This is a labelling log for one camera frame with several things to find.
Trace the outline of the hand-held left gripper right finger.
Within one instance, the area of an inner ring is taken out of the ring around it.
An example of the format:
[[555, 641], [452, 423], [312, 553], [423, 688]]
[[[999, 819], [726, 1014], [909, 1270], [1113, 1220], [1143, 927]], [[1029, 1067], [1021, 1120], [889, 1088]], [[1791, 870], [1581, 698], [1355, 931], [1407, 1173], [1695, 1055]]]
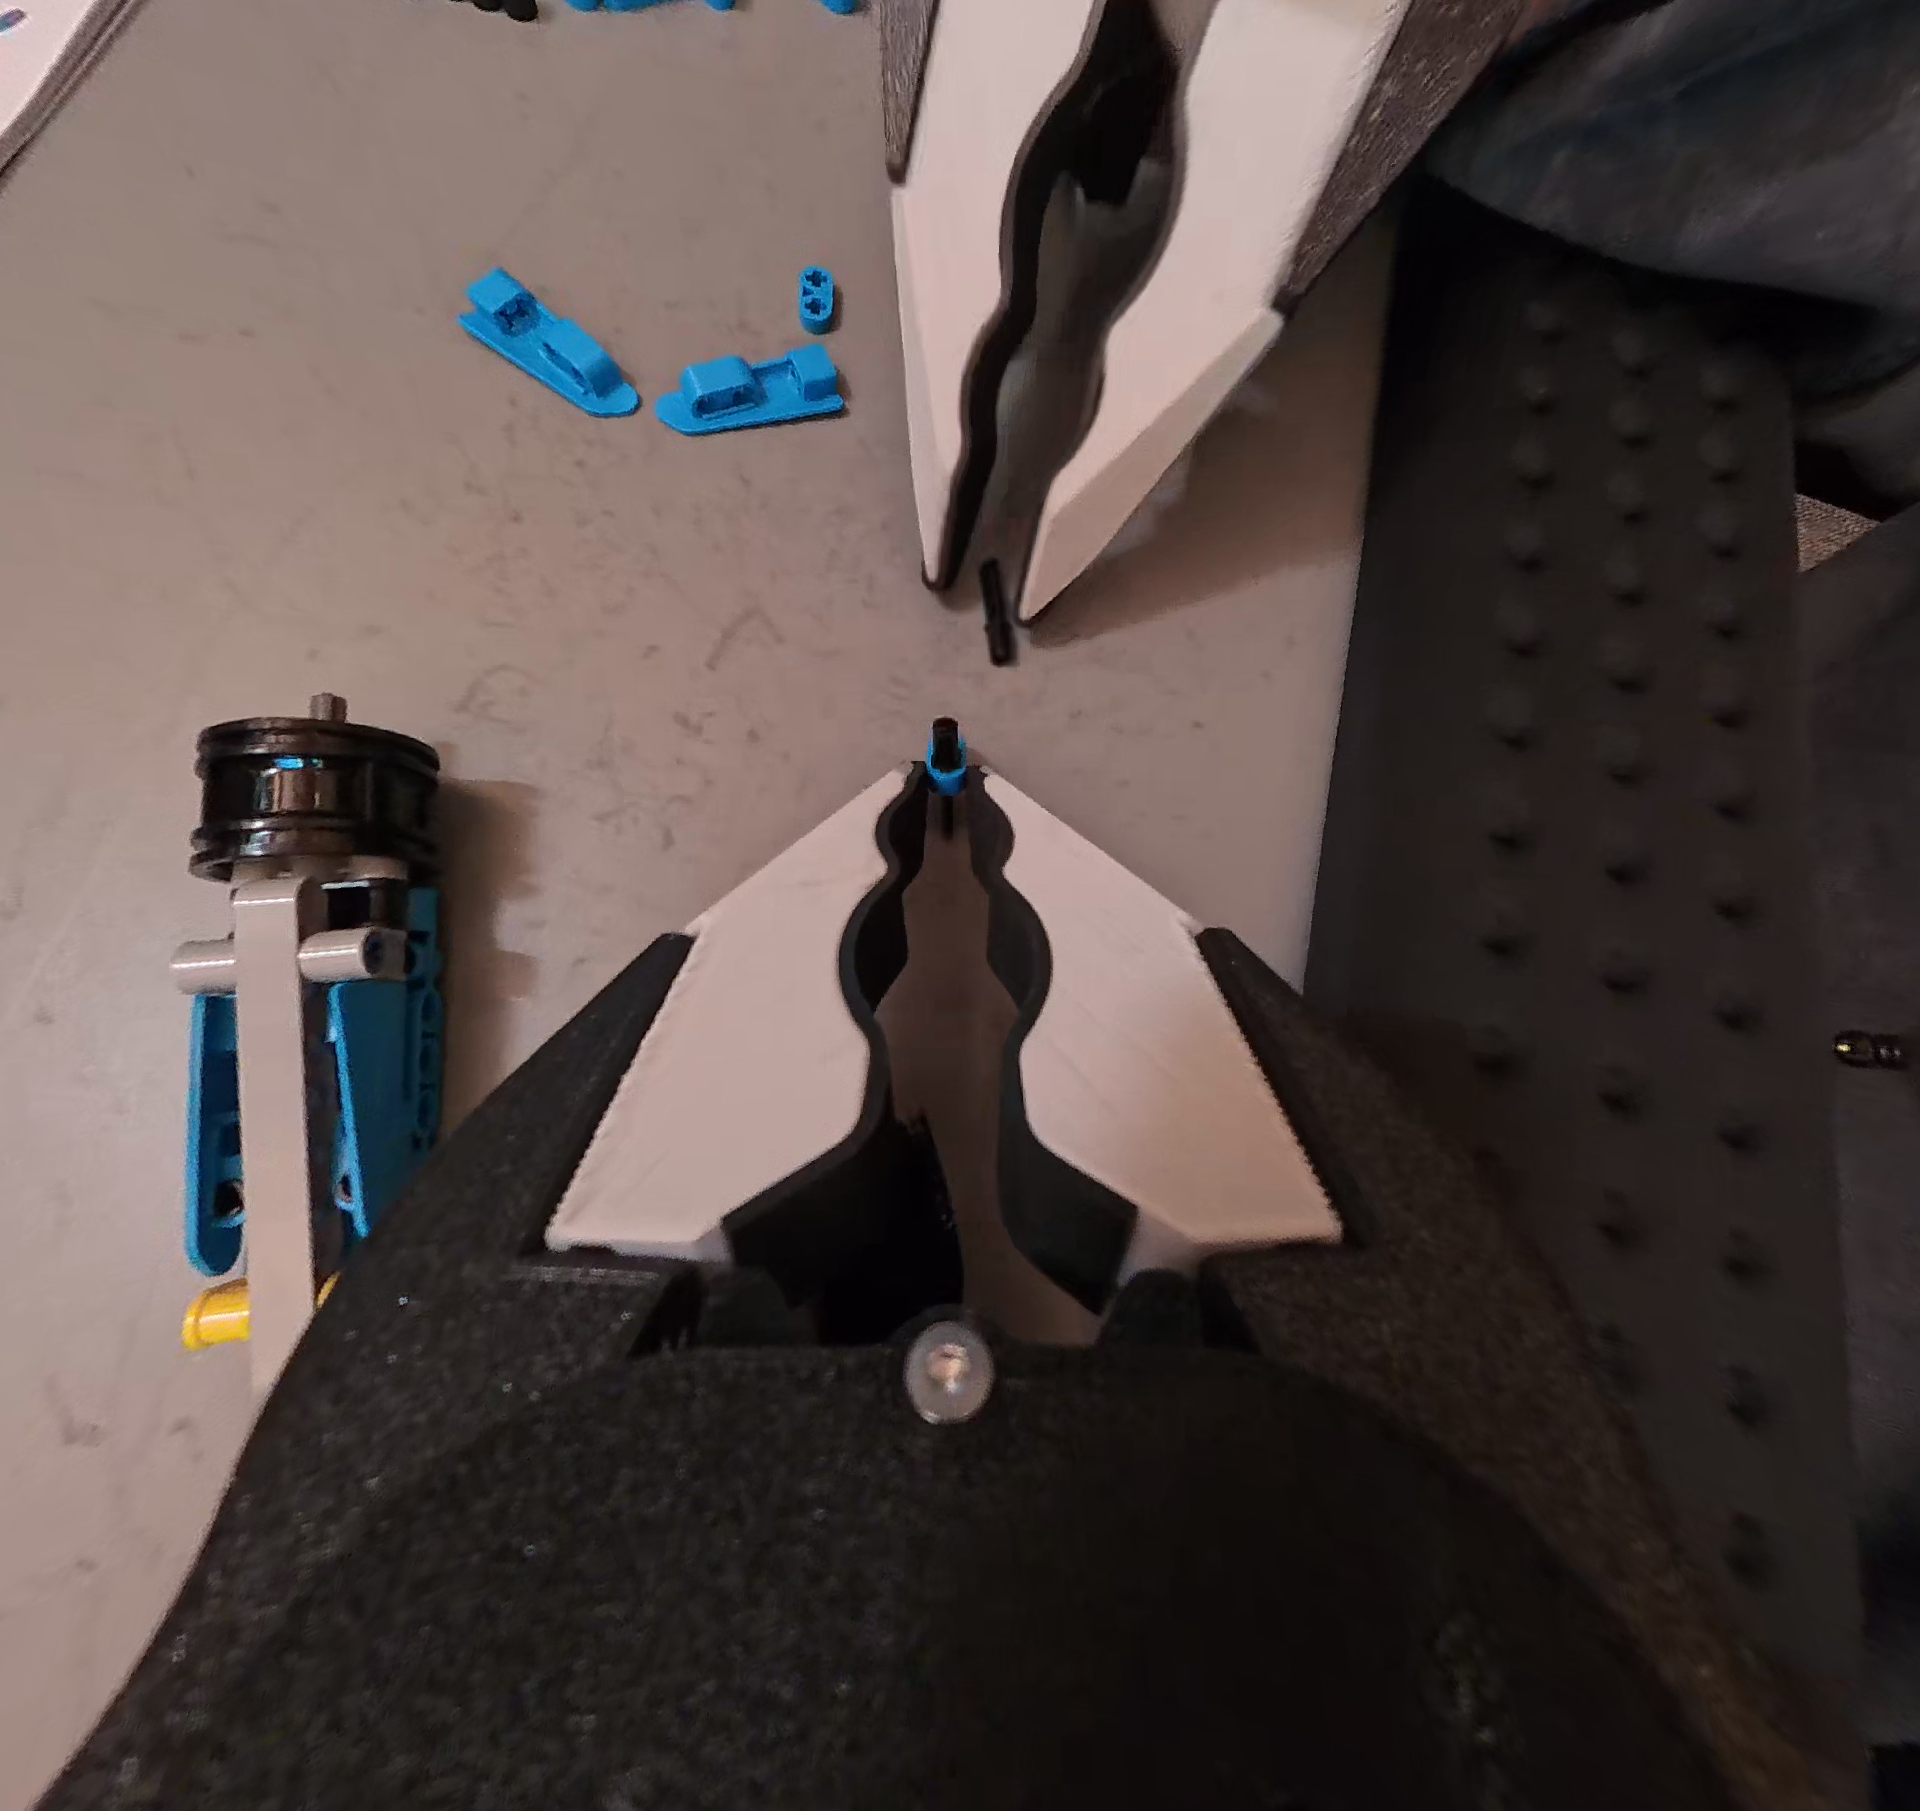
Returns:
[[1200, 926], [999, 773], [974, 788], [974, 873], [1014, 1007], [997, 1201], [1024, 1261], [1103, 1316], [1144, 1270], [1338, 1244]]

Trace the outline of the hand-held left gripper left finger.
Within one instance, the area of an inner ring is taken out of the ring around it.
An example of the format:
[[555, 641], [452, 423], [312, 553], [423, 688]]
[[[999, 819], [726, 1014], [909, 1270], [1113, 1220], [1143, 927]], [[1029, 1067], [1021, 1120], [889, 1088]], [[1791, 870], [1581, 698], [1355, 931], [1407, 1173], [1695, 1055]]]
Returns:
[[940, 1159], [877, 1011], [908, 963], [924, 768], [889, 768], [685, 931], [548, 1221], [548, 1249], [767, 1273], [789, 1304], [961, 1297]]

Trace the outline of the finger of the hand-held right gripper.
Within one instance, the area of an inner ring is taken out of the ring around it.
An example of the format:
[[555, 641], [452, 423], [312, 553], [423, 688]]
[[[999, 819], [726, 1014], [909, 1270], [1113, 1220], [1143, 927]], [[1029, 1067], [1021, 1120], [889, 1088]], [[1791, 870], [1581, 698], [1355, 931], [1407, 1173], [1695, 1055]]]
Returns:
[[1021, 580], [1042, 615], [1284, 332], [1279, 300], [1413, 0], [1212, 0], [1175, 96], [1160, 243], [1117, 310], [1089, 428]]
[[1113, 95], [1156, 105], [1146, 0], [889, 0], [889, 186], [908, 454], [930, 590], [956, 584], [1031, 332], [1043, 218]]

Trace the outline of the blue angled panel piece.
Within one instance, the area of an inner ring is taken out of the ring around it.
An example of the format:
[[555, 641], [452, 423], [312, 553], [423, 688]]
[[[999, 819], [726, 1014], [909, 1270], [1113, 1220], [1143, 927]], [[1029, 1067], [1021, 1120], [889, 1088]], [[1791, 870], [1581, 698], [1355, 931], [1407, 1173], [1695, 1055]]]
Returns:
[[625, 419], [641, 406], [611, 354], [506, 271], [468, 284], [468, 310], [459, 322], [495, 358], [593, 419]]
[[656, 419], [685, 438], [707, 438], [831, 419], [843, 409], [829, 353], [803, 342], [762, 361], [726, 354], [688, 364], [679, 385], [659, 398]]

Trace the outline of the black wheel blue beam assembly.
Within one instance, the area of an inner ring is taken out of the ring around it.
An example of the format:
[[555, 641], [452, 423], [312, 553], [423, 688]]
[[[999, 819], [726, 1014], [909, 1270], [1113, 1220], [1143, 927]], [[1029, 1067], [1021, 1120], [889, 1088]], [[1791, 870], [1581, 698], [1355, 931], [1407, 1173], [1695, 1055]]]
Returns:
[[227, 906], [180, 943], [191, 1352], [242, 1343], [266, 1397], [434, 1149], [444, 1099], [437, 750], [345, 695], [195, 743], [188, 870]]

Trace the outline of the person's right forearm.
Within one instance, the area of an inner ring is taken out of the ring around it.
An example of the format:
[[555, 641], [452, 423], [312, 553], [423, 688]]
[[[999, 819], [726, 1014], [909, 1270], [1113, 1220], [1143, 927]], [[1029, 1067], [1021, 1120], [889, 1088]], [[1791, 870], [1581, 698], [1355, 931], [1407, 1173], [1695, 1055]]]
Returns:
[[1800, 393], [1916, 371], [1917, 0], [1672, 0], [1515, 38], [1427, 171], [1555, 240], [1753, 292]]

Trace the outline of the grey desk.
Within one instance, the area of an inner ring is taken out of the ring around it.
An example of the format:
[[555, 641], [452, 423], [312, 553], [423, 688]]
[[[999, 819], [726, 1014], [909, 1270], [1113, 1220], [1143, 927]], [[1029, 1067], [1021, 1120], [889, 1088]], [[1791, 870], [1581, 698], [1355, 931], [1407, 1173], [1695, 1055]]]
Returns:
[[[934, 715], [1303, 982], [1387, 259], [1377, 224], [997, 669], [977, 590], [921, 582], [870, 16], [145, 0], [2, 201], [5, 1806], [253, 1422], [245, 1355], [179, 1341], [199, 729], [340, 692], [440, 750], [452, 1126]], [[639, 412], [470, 338], [488, 271]], [[656, 419], [803, 342], [843, 413]]]

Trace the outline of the person's dark grey jacket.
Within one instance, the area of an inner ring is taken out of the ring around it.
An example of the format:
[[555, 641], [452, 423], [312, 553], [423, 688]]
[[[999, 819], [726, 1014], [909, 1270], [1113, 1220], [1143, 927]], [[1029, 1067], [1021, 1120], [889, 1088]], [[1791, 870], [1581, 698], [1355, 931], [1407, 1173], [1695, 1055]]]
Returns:
[[1798, 582], [1860, 1471], [1860, 1726], [1917, 1806], [1917, 508]]

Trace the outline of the open instruction booklet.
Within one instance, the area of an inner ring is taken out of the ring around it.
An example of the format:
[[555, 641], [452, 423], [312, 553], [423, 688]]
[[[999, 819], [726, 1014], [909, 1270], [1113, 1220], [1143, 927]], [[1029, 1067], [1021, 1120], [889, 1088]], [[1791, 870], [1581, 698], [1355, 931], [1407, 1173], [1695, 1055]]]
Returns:
[[36, 140], [143, 0], [2, 0], [2, 169]]

